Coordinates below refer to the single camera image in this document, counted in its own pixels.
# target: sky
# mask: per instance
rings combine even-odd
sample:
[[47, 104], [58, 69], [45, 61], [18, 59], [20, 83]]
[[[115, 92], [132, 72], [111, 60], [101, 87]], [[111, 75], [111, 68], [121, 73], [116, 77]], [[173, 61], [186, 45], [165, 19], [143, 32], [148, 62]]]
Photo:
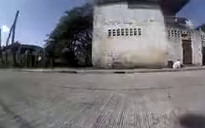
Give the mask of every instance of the sky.
[[[64, 11], [80, 6], [87, 0], [0, 0], [0, 28], [5, 42], [15, 13], [20, 10], [16, 40], [23, 44], [44, 45], [46, 35], [58, 23]], [[205, 23], [205, 0], [191, 0], [178, 14], [194, 26]]]

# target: concrete wall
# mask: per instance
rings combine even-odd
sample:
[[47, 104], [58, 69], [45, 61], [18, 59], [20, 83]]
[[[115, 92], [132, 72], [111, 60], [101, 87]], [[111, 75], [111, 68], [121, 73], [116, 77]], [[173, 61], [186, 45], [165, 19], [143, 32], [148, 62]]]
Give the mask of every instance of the concrete wall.
[[199, 31], [192, 31], [192, 63], [194, 65], [203, 65], [203, 52], [202, 52], [202, 38]]
[[[109, 29], [141, 28], [141, 36], [108, 36]], [[127, 3], [95, 6], [92, 61], [96, 67], [164, 66], [167, 38], [163, 14]]]
[[202, 65], [202, 39], [201, 33], [196, 30], [183, 30], [179, 28], [167, 28], [168, 33], [168, 57], [169, 61], [180, 59], [183, 62], [182, 33], [190, 33], [192, 47], [192, 64]]

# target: white building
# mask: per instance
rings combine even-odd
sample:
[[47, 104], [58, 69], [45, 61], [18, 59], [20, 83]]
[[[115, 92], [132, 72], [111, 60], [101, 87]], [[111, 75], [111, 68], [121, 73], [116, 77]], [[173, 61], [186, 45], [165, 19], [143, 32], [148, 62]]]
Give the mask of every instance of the white building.
[[200, 33], [175, 18], [188, 2], [97, 0], [93, 65], [103, 68], [165, 67], [177, 59], [185, 64], [201, 65]]

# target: curb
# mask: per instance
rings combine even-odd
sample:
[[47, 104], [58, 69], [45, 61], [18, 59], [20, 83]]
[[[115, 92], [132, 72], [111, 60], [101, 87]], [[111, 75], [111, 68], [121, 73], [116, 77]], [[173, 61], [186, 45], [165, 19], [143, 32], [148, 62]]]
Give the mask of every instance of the curb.
[[33, 70], [33, 69], [14, 69], [19, 72], [32, 73], [67, 73], [67, 74], [134, 74], [134, 73], [159, 73], [159, 72], [185, 72], [185, 71], [199, 71], [205, 70], [205, 67], [188, 67], [182, 69], [126, 69], [126, 70], [97, 70], [97, 69], [67, 69], [67, 70]]

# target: road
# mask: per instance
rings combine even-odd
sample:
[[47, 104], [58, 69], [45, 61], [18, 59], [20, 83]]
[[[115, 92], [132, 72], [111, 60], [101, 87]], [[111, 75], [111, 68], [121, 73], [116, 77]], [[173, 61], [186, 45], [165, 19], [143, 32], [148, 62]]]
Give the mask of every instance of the road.
[[205, 128], [205, 70], [59, 74], [0, 70], [0, 128]]

